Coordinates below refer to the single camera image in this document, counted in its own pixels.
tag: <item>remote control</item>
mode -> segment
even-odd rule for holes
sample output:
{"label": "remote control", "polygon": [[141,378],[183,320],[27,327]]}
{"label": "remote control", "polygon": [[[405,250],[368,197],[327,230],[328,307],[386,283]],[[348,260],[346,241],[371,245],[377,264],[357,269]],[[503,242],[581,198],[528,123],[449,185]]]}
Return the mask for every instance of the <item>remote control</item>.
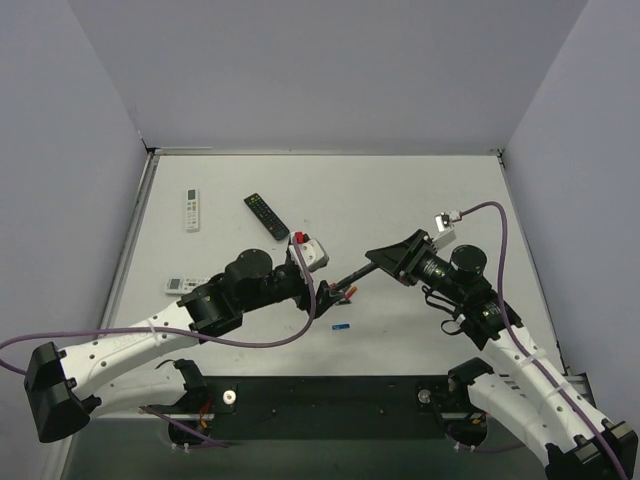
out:
{"label": "remote control", "polygon": [[200,192],[192,188],[187,190],[185,202],[184,228],[187,233],[200,231]]}
{"label": "remote control", "polygon": [[254,193],[244,199],[253,214],[258,217],[271,236],[280,241],[289,236],[289,229],[282,223],[282,220],[269,208],[260,195]]}
{"label": "remote control", "polygon": [[164,293],[167,295],[186,295],[208,281],[208,278],[170,278],[164,287]]}

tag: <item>black cable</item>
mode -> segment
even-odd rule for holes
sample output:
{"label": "black cable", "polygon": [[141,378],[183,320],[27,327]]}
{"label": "black cable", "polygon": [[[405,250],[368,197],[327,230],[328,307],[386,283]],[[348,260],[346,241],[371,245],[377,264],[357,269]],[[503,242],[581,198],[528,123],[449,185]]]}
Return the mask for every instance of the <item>black cable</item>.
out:
{"label": "black cable", "polygon": [[441,295],[438,295],[437,293],[431,293],[431,298],[435,298],[436,300],[440,300],[441,302],[444,303],[448,303],[449,305],[451,305],[452,307],[457,307],[458,305],[455,302],[452,302],[451,300],[449,300],[448,298],[445,298]]}
{"label": "black cable", "polygon": [[460,335],[463,332],[461,328],[458,328],[458,330],[456,330],[455,332],[449,332],[445,330],[444,326],[447,323],[455,323],[455,322],[453,320],[445,320],[440,324],[440,330],[442,330],[442,333],[444,333],[445,335],[449,335],[450,337],[455,337],[456,335]]}
{"label": "black cable", "polygon": [[170,358],[169,358],[168,360],[164,360],[164,361],[160,362],[160,363],[156,366],[155,370],[159,369],[162,365],[164,365],[165,363],[169,363],[169,362],[176,363],[176,361],[175,361],[175,360],[172,360],[172,359],[170,359]]}
{"label": "black cable", "polygon": [[428,298],[425,298],[424,301],[430,307],[437,308],[438,310],[442,310],[443,312],[446,312],[451,316],[454,316],[454,314],[455,314],[455,312],[453,310],[451,310],[451,309],[449,309],[449,308],[447,308],[445,306],[438,305],[437,303],[430,302]]}

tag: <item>metal rod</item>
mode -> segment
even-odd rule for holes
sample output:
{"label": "metal rod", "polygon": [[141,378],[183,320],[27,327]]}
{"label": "metal rod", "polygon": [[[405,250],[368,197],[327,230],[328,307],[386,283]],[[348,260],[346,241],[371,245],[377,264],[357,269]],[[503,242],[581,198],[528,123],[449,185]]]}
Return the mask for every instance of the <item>metal rod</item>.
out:
{"label": "metal rod", "polygon": [[362,277],[369,275],[374,270],[377,270],[377,268],[378,268],[378,265],[376,265],[375,263],[373,262],[369,263],[368,265],[365,265],[364,267],[362,267],[360,270],[356,270],[351,275],[348,275],[344,277],[342,280],[340,280],[339,282],[336,282],[336,284],[332,287],[332,290],[336,290],[336,291],[342,290],[343,288],[346,288],[349,285],[351,285],[353,282],[356,282],[360,280]]}

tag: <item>cable tie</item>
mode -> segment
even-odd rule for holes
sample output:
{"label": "cable tie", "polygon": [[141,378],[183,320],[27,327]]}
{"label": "cable tie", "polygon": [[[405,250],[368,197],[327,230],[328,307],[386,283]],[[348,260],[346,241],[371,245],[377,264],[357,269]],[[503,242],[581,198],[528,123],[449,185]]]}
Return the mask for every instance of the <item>cable tie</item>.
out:
{"label": "cable tie", "polygon": [[545,352],[542,349],[539,350],[534,350],[533,353],[527,355],[525,357],[524,360],[522,360],[522,362],[520,362],[520,370],[522,370],[524,367],[526,367],[527,365],[529,365],[530,363],[533,363],[534,360],[538,360],[538,357],[545,357],[547,355],[547,352]]}
{"label": "cable tie", "polygon": [[549,398],[553,397],[554,395],[557,395],[558,392],[560,392],[560,390],[564,390],[567,385],[569,385],[566,381],[560,383],[557,387],[554,387],[553,390],[551,390],[547,395],[545,395],[544,399],[548,400]]}
{"label": "cable tie", "polygon": [[153,323],[151,322],[151,319],[147,318],[146,320],[147,320],[147,323],[149,324],[149,328],[151,329],[153,340],[156,342],[156,347],[160,348],[162,344],[160,343],[160,339],[158,339],[158,332],[156,332],[156,329],[154,328]]}

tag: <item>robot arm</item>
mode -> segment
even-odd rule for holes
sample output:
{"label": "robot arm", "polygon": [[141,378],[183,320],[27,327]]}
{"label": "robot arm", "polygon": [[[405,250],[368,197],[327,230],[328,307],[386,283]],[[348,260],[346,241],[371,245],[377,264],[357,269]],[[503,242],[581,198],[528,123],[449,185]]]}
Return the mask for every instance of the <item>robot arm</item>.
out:
{"label": "robot arm", "polygon": [[273,268],[267,253],[247,250],[224,273],[122,329],[122,335],[64,349],[53,342],[36,348],[24,387],[40,441],[65,438],[90,418],[112,411],[174,405],[187,394],[194,398],[193,392],[202,387],[202,375],[193,362],[176,362],[151,373],[127,372],[170,352],[195,347],[206,341],[202,335],[220,337],[242,326],[243,314],[252,310],[293,299],[299,309],[309,311],[309,287],[300,262],[315,271],[329,257],[319,242],[296,235],[301,258],[290,244],[285,263]]}
{"label": "robot arm", "polygon": [[[637,435],[625,422],[614,425],[584,401],[504,302],[507,325],[501,299],[483,276],[485,254],[462,245],[448,262],[437,255],[439,243],[453,238],[451,217],[437,217],[441,233],[435,239],[418,230],[404,242],[366,253],[371,271],[379,268],[406,286],[425,284],[427,303],[434,292],[443,295],[455,306],[453,320],[461,332],[514,380],[525,397],[508,388],[480,359],[449,372],[451,392],[458,391],[468,404],[505,425],[536,454],[549,479],[621,478],[621,473],[631,478]],[[611,457],[618,460],[616,469]]]}

